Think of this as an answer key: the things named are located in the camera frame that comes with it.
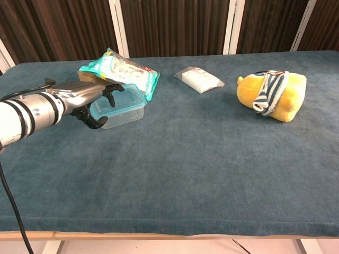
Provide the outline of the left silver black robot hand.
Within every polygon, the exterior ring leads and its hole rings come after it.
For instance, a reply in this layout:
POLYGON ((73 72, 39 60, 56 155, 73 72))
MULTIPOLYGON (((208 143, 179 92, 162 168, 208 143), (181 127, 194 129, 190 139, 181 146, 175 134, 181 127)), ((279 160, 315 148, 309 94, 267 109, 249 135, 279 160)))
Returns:
POLYGON ((108 121, 108 117, 102 116, 97 120, 92 117, 90 113, 91 104, 101 97, 106 97, 109 104, 115 107, 115 100, 112 94, 115 90, 122 92, 124 88, 117 83, 69 81, 52 85, 46 89, 46 92, 63 102, 63 115, 75 116, 90 129, 99 129, 108 121))

